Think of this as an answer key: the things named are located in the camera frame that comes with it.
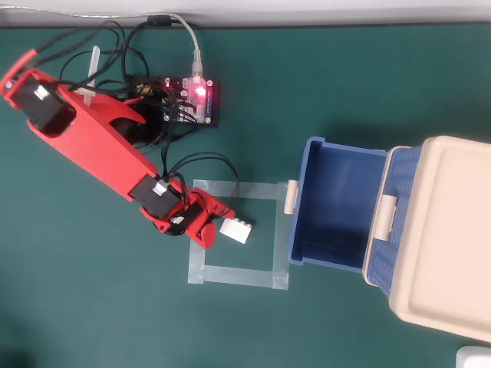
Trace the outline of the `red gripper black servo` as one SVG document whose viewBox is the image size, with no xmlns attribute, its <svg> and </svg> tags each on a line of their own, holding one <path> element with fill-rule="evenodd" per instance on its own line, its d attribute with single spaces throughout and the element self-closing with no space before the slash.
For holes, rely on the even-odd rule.
<svg viewBox="0 0 491 368">
<path fill-rule="evenodd" d="M 202 249 L 216 240 L 216 226 L 209 221 L 234 219 L 236 212 L 202 189 L 190 192 L 182 179 L 165 182 L 144 177 L 129 193 L 142 213 L 167 235 L 187 234 Z"/>
</svg>

